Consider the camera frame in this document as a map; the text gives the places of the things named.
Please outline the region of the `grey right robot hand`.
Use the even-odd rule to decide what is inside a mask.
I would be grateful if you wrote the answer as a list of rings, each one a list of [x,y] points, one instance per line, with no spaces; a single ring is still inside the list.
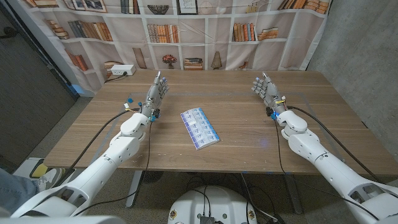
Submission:
[[[285,112],[285,96],[282,96],[275,83],[266,72],[262,73],[262,78],[257,77],[253,81],[251,90],[260,96],[266,106],[266,113],[273,119],[276,119],[281,113]]]

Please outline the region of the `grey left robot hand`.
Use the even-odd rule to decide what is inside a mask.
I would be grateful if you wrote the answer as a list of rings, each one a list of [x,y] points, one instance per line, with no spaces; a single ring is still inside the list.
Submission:
[[[168,92],[167,79],[161,77],[161,71],[157,72],[153,84],[150,86],[146,99],[142,104],[141,114],[150,117],[153,112],[160,108],[162,99]]]

